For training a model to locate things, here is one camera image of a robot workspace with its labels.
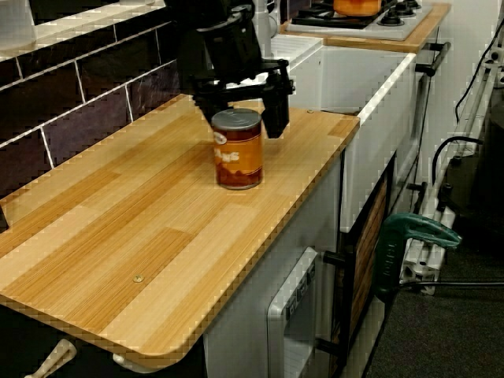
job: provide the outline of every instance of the metal can lid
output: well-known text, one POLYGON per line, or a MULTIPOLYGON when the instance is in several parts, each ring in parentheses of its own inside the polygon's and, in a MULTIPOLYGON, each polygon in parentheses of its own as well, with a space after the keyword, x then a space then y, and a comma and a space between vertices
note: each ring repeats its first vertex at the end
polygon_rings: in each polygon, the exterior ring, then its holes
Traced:
POLYGON ((252 109, 228 109, 212 117, 212 125, 226 132, 243 132, 260 122, 261 114, 252 109))

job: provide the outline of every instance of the gas stove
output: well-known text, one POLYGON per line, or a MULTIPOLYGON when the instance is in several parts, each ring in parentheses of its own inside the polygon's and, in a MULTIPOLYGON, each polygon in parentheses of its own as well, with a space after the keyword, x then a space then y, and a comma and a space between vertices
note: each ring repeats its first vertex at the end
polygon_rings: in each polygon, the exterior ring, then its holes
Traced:
POLYGON ((287 30, 403 41, 432 10, 430 5, 421 6, 418 3, 412 7, 413 0, 383 0, 382 3, 381 11, 374 16, 349 17, 336 13, 332 1, 313 2, 309 9, 299 11, 287 30))

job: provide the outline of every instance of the white sink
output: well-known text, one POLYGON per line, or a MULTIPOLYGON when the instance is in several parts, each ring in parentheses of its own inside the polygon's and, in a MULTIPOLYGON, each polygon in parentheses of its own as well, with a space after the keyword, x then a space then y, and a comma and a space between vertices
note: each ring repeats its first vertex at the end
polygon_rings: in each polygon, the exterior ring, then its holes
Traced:
POLYGON ((411 130, 415 54, 323 46, 290 72, 295 107, 361 119, 346 148, 340 231, 349 232, 400 142, 411 130))

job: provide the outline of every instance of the oven door handle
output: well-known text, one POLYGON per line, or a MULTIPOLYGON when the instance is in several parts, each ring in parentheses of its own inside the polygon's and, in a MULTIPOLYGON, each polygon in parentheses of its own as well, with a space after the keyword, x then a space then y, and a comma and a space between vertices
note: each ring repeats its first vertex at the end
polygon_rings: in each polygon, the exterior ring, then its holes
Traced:
POLYGON ((435 57, 435 60, 431 65, 417 64, 415 67, 415 72, 420 72, 426 74, 428 77, 435 76, 441 63, 443 63, 444 58, 447 56, 448 51, 450 51, 451 43, 426 43, 425 50, 438 51, 439 54, 435 57))

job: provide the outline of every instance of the black cable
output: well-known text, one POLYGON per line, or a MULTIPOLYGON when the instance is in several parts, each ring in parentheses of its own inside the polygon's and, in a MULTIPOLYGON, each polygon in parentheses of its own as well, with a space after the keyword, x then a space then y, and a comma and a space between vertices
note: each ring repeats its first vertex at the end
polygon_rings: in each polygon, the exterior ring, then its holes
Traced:
POLYGON ((460 104, 462 104, 462 102, 464 101, 464 98, 467 96, 467 94, 471 90, 471 87, 474 84, 474 80, 476 80, 476 76, 478 75, 478 71, 480 71, 480 67, 481 67, 481 64, 483 63, 483 59, 485 59, 485 55, 488 54, 488 51, 490 51, 490 49, 494 45, 495 40, 497 39, 498 34, 501 31, 503 25, 504 25, 504 18, 502 18, 502 21, 501 21, 500 25, 498 26, 497 31, 495 32, 494 38, 492 38, 492 40, 490 42, 490 45, 488 45, 487 49, 483 52, 483 55, 481 55, 481 59, 478 62, 478 66, 476 67, 476 71, 474 72, 474 75, 472 76, 471 83, 469 83, 467 89, 465 90, 464 95, 462 96, 460 101, 455 106, 455 117, 457 118, 457 124, 460 122, 460 117, 458 116, 458 107, 460 106, 460 104))
POLYGON ((483 144, 482 140, 475 139, 475 138, 469 138, 468 136, 452 136, 451 138, 448 138, 447 140, 442 142, 441 145, 438 147, 438 149, 435 151, 434 158, 432 159, 432 185, 434 185, 434 183, 435 183, 435 168, 438 163, 439 154, 441 154, 441 151, 448 143, 452 143, 454 140, 462 140, 465 142, 473 142, 473 143, 483 144))

